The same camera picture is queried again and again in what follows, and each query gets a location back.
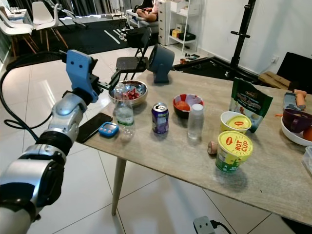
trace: black cable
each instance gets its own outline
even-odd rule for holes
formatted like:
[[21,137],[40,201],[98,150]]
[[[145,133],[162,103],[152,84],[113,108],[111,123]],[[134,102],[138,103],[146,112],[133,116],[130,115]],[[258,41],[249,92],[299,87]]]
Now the black cable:
[[210,222],[214,229],[216,229],[218,226],[222,226],[228,232],[228,234],[232,234],[231,231],[227,228],[227,226],[225,226],[223,223],[214,220],[211,220]]
[[[10,71],[12,71],[13,69],[17,68],[18,66],[20,66],[21,64],[23,64],[23,62],[27,59],[31,59],[33,57],[39,57],[40,55],[45,55],[45,54],[49,54],[49,55],[57,55],[59,56],[59,58],[61,59],[62,58],[62,53],[59,53],[59,52],[49,52],[49,51],[44,51],[44,52],[39,52],[37,54],[31,54],[31,55],[27,55],[27,56],[24,56],[24,57],[21,57],[19,58],[18,60],[16,60],[15,62],[12,62],[10,64],[10,66],[7,66],[7,70],[6,72],[3,74],[3,76],[1,77],[0,79],[0,101],[3,105],[3,107],[5,108],[5,110],[14,118],[16,119],[16,121],[13,121],[13,120],[10,120],[10,119],[6,119],[4,121],[4,123],[10,127],[13,127],[13,128],[17,128],[17,129],[25,129],[27,130],[31,135],[32,137],[35,139],[35,141],[37,141],[39,138],[38,136],[34,133],[34,131],[32,129],[34,128],[37,128],[37,127],[40,127],[42,126],[43,124],[45,124],[49,118],[51,117],[52,113],[49,115],[49,117],[44,121],[42,122],[41,124],[37,125],[37,126],[34,126],[34,127],[29,127],[22,119],[20,119],[16,114],[14,114],[13,111],[11,111],[11,109],[8,107],[8,105],[6,104],[5,100],[4,100],[4,96],[3,96],[3,91],[2,91],[2,87],[3,87],[3,82],[5,80],[5,78],[7,77],[7,75],[9,74]],[[14,123],[20,127],[17,127],[17,126],[13,126],[11,125],[10,123]]]

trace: green snack bag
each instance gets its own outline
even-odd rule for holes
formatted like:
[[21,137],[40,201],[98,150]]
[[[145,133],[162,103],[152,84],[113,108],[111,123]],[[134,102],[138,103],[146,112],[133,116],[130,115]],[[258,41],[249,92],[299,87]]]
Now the green snack bag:
[[257,90],[250,82],[243,79],[234,79],[230,111],[247,116],[252,127],[249,129],[254,133],[264,116],[267,114],[273,97]]

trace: wall outlet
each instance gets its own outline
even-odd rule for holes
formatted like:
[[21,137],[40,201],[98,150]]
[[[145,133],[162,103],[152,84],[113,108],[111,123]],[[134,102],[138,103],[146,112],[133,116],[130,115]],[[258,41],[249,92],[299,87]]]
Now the wall outlet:
[[279,60],[279,56],[278,55],[273,55],[273,57],[271,59],[271,63],[277,63],[278,60]]

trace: yellow lid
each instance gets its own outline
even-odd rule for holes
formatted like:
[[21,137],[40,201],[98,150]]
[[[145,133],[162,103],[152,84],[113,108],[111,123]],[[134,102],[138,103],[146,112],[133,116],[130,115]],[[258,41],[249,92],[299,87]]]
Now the yellow lid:
[[252,126],[252,122],[250,121],[250,119],[246,116],[241,115],[234,116],[229,121],[227,121],[226,124],[231,128],[236,129],[250,129]]
[[225,151],[240,159],[250,156],[254,149],[252,141],[244,134],[236,131],[221,133],[218,142]]

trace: purple can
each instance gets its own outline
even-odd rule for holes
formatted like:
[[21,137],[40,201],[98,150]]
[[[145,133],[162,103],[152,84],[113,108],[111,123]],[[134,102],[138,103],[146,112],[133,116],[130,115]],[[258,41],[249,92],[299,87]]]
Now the purple can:
[[153,131],[164,134],[169,130],[169,111],[164,103],[156,103],[152,108]]

